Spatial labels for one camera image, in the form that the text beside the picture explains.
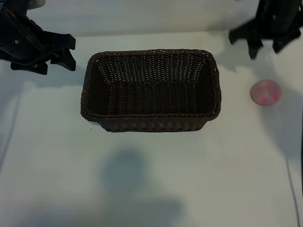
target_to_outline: white backdrop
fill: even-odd
[[[107,35],[226,30],[253,17],[258,0],[46,0],[28,12],[46,31]]]

